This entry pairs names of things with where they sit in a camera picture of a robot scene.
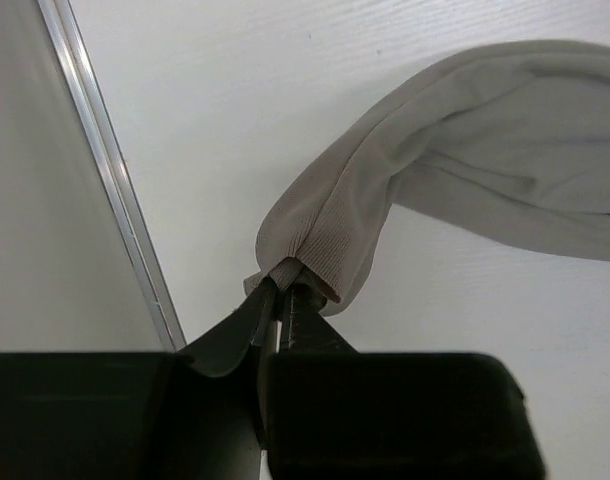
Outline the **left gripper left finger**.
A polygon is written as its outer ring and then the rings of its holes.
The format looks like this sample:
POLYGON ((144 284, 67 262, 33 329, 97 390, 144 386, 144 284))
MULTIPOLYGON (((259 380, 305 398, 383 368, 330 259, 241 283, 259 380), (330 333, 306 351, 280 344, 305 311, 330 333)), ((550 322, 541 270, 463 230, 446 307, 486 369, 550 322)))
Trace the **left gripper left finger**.
POLYGON ((278 287, 265 278, 229 316, 178 352, 198 374, 228 376, 252 348, 264 345, 275 319, 278 287))

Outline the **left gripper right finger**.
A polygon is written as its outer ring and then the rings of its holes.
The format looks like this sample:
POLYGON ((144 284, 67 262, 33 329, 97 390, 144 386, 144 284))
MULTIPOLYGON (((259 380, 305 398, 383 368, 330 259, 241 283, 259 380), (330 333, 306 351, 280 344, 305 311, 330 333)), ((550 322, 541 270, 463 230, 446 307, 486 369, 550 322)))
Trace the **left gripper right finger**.
POLYGON ((291 286, 280 309, 279 351, 313 355, 357 354, 345 338, 320 314, 322 298, 303 284, 291 286))

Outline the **grey trousers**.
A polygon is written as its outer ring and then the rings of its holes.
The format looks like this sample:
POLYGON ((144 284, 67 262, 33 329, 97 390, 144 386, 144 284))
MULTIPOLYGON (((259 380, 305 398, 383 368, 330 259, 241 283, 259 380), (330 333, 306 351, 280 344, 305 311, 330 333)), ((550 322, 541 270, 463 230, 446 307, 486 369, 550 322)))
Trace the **grey trousers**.
POLYGON ((516 248, 610 262, 610 47, 501 43, 415 74, 274 204, 245 290, 302 282, 326 314, 342 312, 393 204, 516 248))

